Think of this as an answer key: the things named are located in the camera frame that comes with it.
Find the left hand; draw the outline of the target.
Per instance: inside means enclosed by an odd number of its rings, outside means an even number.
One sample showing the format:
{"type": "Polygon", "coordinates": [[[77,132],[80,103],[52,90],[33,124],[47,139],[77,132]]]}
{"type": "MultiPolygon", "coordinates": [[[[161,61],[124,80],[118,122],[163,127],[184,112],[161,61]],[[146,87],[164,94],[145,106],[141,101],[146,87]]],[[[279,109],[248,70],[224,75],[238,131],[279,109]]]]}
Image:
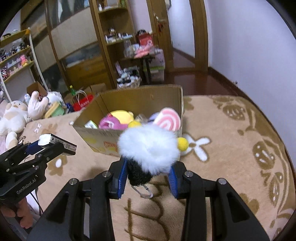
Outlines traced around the left hand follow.
{"type": "Polygon", "coordinates": [[[33,226],[33,216],[31,214],[26,197],[18,203],[18,208],[16,211],[13,211],[6,206],[1,206],[1,212],[5,217],[20,217],[20,226],[22,228],[28,229],[33,226]]]}

